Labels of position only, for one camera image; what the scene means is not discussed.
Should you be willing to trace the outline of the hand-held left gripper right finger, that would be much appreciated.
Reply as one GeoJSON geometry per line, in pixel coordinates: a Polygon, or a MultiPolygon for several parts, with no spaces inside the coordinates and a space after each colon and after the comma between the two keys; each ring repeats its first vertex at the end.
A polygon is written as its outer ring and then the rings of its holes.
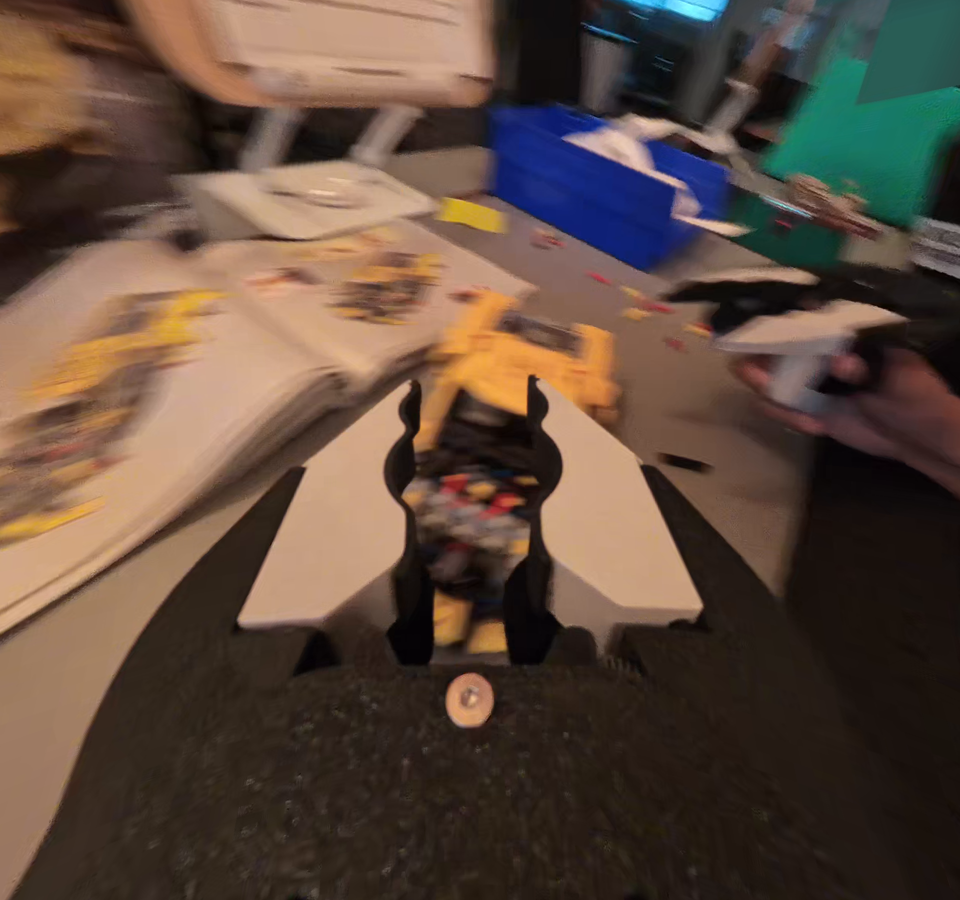
{"type": "Polygon", "coordinates": [[[628,627],[693,622],[702,597],[641,460],[546,380],[527,380],[536,479],[529,541],[503,594],[511,664],[541,664],[564,629],[601,653],[628,627]]]}

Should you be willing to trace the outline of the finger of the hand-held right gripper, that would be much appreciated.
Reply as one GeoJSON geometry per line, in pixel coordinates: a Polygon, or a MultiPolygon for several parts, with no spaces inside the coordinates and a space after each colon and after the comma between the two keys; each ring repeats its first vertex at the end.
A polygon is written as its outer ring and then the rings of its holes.
{"type": "Polygon", "coordinates": [[[836,354],[859,332],[900,326],[907,318],[880,306],[836,300],[813,309],[755,316],[722,335],[713,346],[743,355],[836,354]]]}
{"type": "Polygon", "coordinates": [[[808,270],[762,266],[702,274],[671,286],[663,294],[670,305],[700,305],[714,314],[788,314],[821,284],[808,270]]]}

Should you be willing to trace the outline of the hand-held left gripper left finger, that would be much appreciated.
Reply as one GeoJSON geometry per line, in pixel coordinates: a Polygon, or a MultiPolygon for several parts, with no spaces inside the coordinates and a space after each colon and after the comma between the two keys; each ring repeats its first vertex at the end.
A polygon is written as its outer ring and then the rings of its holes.
{"type": "Polygon", "coordinates": [[[410,380],[303,465],[238,614],[241,630],[383,632],[400,664],[428,664],[434,586],[416,515],[403,498],[417,470],[422,385],[410,380]]]}

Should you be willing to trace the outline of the instruction booklet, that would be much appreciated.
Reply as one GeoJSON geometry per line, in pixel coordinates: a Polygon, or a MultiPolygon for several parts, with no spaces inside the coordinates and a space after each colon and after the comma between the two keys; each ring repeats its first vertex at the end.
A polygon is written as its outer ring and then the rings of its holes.
{"type": "Polygon", "coordinates": [[[533,284],[411,221],[78,250],[2,305],[1,630],[533,284]]]}

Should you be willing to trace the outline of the yellow toy brick car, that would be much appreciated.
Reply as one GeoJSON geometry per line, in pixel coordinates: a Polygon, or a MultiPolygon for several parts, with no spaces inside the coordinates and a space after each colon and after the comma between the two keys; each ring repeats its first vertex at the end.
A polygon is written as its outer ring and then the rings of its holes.
{"type": "Polygon", "coordinates": [[[528,552],[538,488],[528,379],[546,381],[611,428],[621,396],[615,339],[535,318],[518,300],[484,290],[434,360],[414,438],[416,472],[403,495],[435,588],[434,644],[448,654],[505,654],[503,593],[528,552]]]}

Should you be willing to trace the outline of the person's right forearm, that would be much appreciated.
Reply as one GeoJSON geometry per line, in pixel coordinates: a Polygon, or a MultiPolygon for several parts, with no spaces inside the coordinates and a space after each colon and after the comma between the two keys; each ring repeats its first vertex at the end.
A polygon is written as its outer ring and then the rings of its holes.
{"type": "Polygon", "coordinates": [[[959,398],[934,371],[921,373],[917,441],[911,466],[959,497],[959,398]]]}

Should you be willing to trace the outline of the grey desk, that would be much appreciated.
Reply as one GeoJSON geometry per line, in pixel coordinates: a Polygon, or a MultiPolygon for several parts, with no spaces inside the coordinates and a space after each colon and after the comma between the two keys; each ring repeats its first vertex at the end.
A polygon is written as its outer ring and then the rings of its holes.
{"type": "MultiPolygon", "coordinates": [[[[621,285],[645,294],[703,272],[763,259],[706,234],[658,267],[631,269],[577,240],[563,249],[530,244],[540,226],[504,212],[506,234],[482,234],[428,218],[425,225],[537,286],[533,308],[554,320],[584,319],[617,337],[617,435],[644,462],[660,453],[713,466],[708,474],[665,468],[669,479],[774,594],[783,591],[810,446],[755,410],[749,391],[702,337],[684,329],[688,308],[639,321],[620,316],[621,285]],[[598,272],[607,286],[587,276],[598,272]]],[[[247,475],[228,481],[128,558],[2,635],[1,896],[10,898],[42,844],[96,711],[142,630],[193,565],[286,470],[309,459],[382,397],[330,414],[247,475]]]]}

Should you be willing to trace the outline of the person's right hand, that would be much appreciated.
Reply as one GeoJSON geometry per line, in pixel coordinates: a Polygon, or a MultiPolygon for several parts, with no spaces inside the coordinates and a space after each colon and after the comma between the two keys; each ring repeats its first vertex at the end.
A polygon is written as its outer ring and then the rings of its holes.
{"type": "Polygon", "coordinates": [[[774,359],[740,356],[730,368],[759,397],[762,412],[787,428],[811,437],[832,438],[861,452],[904,461],[923,445],[942,419],[951,391],[918,354],[889,350],[880,386],[842,398],[818,414],[774,403],[768,393],[774,359]]]}

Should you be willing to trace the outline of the brown wooden toy model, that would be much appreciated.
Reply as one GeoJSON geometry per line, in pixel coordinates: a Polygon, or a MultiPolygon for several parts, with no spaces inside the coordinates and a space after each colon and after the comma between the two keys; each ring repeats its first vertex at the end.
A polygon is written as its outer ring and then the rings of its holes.
{"type": "Polygon", "coordinates": [[[875,240],[884,232],[883,225],[864,212],[866,200],[853,191],[837,193],[808,174],[789,176],[785,189],[787,201],[817,225],[866,240],[875,240]]]}

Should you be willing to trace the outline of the green plastic bin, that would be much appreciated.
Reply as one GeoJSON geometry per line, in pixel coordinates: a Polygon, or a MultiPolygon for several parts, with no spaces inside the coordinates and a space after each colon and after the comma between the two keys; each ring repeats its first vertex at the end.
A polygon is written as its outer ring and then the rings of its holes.
{"type": "MultiPolygon", "coordinates": [[[[829,61],[761,158],[778,181],[804,174],[835,192],[866,201],[866,214],[908,229],[926,216],[958,139],[959,90],[950,87],[859,103],[867,63],[829,61]]],[[[825,269],[847,258],[857,239],[811,222],[781,217],[757,195],[740,192],[732,217],[752,231],[735,244],[787,267],[825,269]]]]}

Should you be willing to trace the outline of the blue plastic bin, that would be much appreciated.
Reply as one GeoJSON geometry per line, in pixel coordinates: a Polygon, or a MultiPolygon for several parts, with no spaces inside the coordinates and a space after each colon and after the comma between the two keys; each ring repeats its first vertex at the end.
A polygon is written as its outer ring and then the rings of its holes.
{"type": "Polygon", "coordinates": [[[619,163],[567,143],[602,119],[563,106],[499,106],[489,120],[490,192],[558,231],[618,259],[653,270],[702,233],[740,237],[728,221],[730,172],[718,162],[667,143],[649,143],[654,164],[684,181],[701,204],[700,225],[671,217],[674,191],[619,163]]]}

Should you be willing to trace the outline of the crumpled white plastic bags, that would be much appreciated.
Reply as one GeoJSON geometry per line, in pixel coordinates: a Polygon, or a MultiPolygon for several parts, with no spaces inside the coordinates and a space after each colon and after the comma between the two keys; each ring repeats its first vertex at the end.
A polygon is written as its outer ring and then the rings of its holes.
{"type": "Polygon", "coordinates": [[[692,189],[685,181],[659,169],[649,146],[654,141],[670,138],[698,142],[703,138],[701,131],[664,118],[625,114],[604,121],[596,129],[567,133],[562,138],[568,144],[670,187],[674,192],[671,218],[687,225],[701,224],[701,204],[692,189]]]}

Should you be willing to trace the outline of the yellow sticky note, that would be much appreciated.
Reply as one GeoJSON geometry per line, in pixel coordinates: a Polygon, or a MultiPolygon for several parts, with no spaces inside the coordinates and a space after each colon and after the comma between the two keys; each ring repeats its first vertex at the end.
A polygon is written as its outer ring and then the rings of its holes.
{"type": "Polygon", "coordinates": [[[471,200],[454,197],[441,199],[435,220],[492,235],[505,235],[509,225],[506,213],[471,200]]]}

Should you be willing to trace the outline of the white tablet stand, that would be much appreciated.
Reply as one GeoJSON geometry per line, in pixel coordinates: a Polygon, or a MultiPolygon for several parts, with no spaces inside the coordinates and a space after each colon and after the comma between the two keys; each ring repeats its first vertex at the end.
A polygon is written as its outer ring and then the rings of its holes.
{"type": "Polygon", "coordinates": [[[495,81],[492,0],[124,0],[165,65],[256,116],[201,188],[261,235],[317,241],[422,216],[387,160],[427,109],[495,81]]]}

